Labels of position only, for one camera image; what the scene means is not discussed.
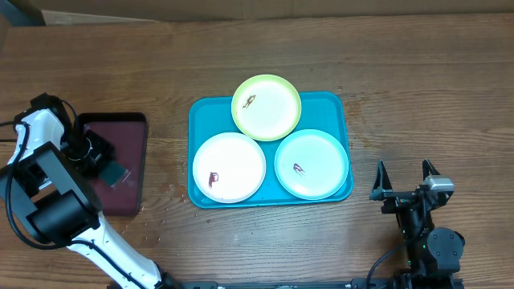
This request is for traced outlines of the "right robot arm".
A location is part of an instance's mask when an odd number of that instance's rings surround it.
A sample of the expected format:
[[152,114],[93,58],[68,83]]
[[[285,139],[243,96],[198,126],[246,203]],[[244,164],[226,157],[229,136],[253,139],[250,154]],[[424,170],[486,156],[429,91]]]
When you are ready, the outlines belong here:
[[[369,198],[382,201],[381,212],[393,214],[402,232],[403,243],[382,255],[370,268],[366,288],[462,288],[463,281],[453,274],[460,270],[464,237],[451,229],[434,225],[431,212],[450,200],[455,185],[431,164],[422,162],[423,183],[416,189],[395,192],[383,161]],[[391,255],[404,250],[408,267],[389,279],[375,279],[377,267]]]

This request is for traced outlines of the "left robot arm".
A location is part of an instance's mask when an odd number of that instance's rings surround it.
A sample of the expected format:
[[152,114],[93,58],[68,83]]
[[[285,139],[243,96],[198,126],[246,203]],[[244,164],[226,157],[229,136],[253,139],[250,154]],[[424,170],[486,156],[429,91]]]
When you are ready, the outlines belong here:
[[105,217],[140,208],[148,135],[142,114],[80,115],[66,100],[43,93],[10,125],[17,137],[1,170],[1,197],[22,242],[81,254],[118,288],[180,287]]

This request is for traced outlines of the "white plate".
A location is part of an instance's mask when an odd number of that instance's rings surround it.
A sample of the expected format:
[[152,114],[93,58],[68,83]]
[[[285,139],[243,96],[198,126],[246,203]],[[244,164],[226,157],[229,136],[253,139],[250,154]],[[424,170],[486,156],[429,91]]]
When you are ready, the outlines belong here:
[[224,204],[244,201],[258,191],[266,175],[260,146],[238,132],[223,132],[205,141],[194,155],[195,185],[207,198]]

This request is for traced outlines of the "green scrub sponge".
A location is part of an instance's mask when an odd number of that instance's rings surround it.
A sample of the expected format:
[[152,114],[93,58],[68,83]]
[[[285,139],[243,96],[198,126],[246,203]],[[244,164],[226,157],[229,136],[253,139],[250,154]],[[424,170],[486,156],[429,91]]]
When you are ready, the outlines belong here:
[[115,161],[108,162],[99,172],[99,178],[107,185],[114,187],[123,182],[130,172]]

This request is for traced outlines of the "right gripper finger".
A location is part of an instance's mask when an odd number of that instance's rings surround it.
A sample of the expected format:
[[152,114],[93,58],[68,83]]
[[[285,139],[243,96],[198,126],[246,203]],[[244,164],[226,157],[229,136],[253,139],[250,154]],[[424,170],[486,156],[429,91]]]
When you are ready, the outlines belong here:
[[439,171],[432,165],[432,163],[430,162],[430,160],[428,158],[426,158],[422,162],[422,172],[423,172],[423,180],[424,181],[427,180],[428,177],[440,175]]
[[392,191],[389,176],[386,172],[386,167],[383,160],[377,163],[377,176],[373,185],[373,193],[386,193]]

